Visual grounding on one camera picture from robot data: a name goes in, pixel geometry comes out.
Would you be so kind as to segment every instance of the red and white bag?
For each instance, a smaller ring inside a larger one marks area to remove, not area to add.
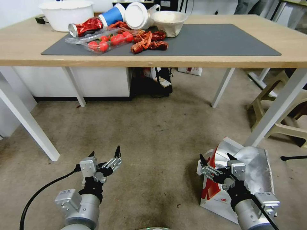
[[[202,73],[202,68],[183,67],[183,68],[178,68],[178,72],[183,72],[183,73],[188,73],[188,74],[200,76],[201,73]]]
[[[209,160],[208,165],[213,168],[223,168],[229,160],[227,153],[245,163],[245,181],[252,194],[256,192],[274,193],[272,172],[267,152],[264,149],[244,147],[225,137],[215,150],[211,149],[206,152],[204,158]],[[200,160],[198,161],[197,174],[201,175]],[[200,206],[238,224],[237,214],[231,208],[230,201],[230,196],[227,191],[223,190],[221,184],[204,178]]]

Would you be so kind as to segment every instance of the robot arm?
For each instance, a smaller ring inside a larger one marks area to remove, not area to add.
[[[227,166],[215,169],[200,154],[201,173],[208,179],[222,184],[231,198],[231,207],[238,215],[242,230],[278,230],[271,219],[280,202],[271,192],[251,194],[245,182],[245,164],[229,153]]]
[[[97,163],[92,153],[80,161],[84,188],[61,191],[55,199],[56,205],[65,214],[65,227],[62,230],[98,229],[99,205],[102,201],[102,186],[107,176],[118,169],[122,163],[120,147],[107,163]]]

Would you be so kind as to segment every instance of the red tomato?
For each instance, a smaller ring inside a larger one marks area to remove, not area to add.
[[[125,37],[122,34],[118,34],[118,35],[116,35],[116,37],[117,37],[119,43],[122,43],[122,42],[125,41]]]
[[[97,51],[98,50],[98,44],[97,42],[95,41],[91,41],[88,43],[88,47],[91,49],[91,50],[94,50],[94,51]]]
[[[100,52],[106,52],[108,50],[108,47],[109,47],[108,43],[103,42],[103,41],[99,42]]]
[[[107,36],[101,36],[101,37],[100,37],[100,40],[101,40],[102,42],[107,42],[109,39],[108,39]]]
[[[123,36],[125,37],[127,42],[132,42],[133,41],[133,36],[128,31],[123,32]]]
[[[118,45],[119,42],[120,42],[120,40],[118,39],[118,37],[116,37],[116,36],[112,36],[112,37],[111,37],[111,43],[112,43],[112,45]]]

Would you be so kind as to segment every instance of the beige stool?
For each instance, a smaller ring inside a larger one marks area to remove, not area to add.
[[[298,108],[298,113],[292,118],[288,116],[294,109]],[[299,95],[290,104],[286,112],[277,120],[265,137],[269,137],[274,133],[281,133],[293,137],[299,137],[305,140],[302,148],[307,148],[307,130],[302,129],[297,124],[296,120],[302,115],[307,115],[307,90],[301,90]]]
[[[254,109],[255,115],[256,115],[256,122],[252,126],[252,130],[258,125],[261,118],[265,114],[265,111],[262,107],[261,101],[262,100],[269,100],[274,101],[275,97],[270,96],[270,92],[274,90],[274,88],[282,82],[284,85],[288,81],[288,77],[285,73],[285,71],[280,72],[276,77],[274,77],[267,85],[266,87],[261,91],[261,93],[255,98],[255,100],[247,107],[247,110],[250,110],[251,108]]]
[[[262,100],[274,101],[275,97],[269,96],[269,93],[280,83],[286,84],[288,77],[285,71],[280,72],[272,81],[263,89],[247,109],[253,108],[256,115],[256,122],[252,126],[252,130],[259,123],[265,111],[261,105]],[[269,137],[274,133],[282,133],[289,136],[299,137],[305,140],[302,147],[307,148],[307,130],[300,128],[296,122],[302,115],[307,115],[307,90],[301,90],[299,95],[293,100],[288,109],[277,120],[273,127],[269,130],[265,137]]]

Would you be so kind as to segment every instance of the gray table mat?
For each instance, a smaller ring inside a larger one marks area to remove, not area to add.
[[[86,50],[82,45],[65,42],[67,34],[42,55],[119,55],[131,56],[132,44],[123,45],[104,54]],[[141,56],[280,56],[268,45],[233,24],[185,24],[175,38],[166,38],[167,50],[146,50]]]

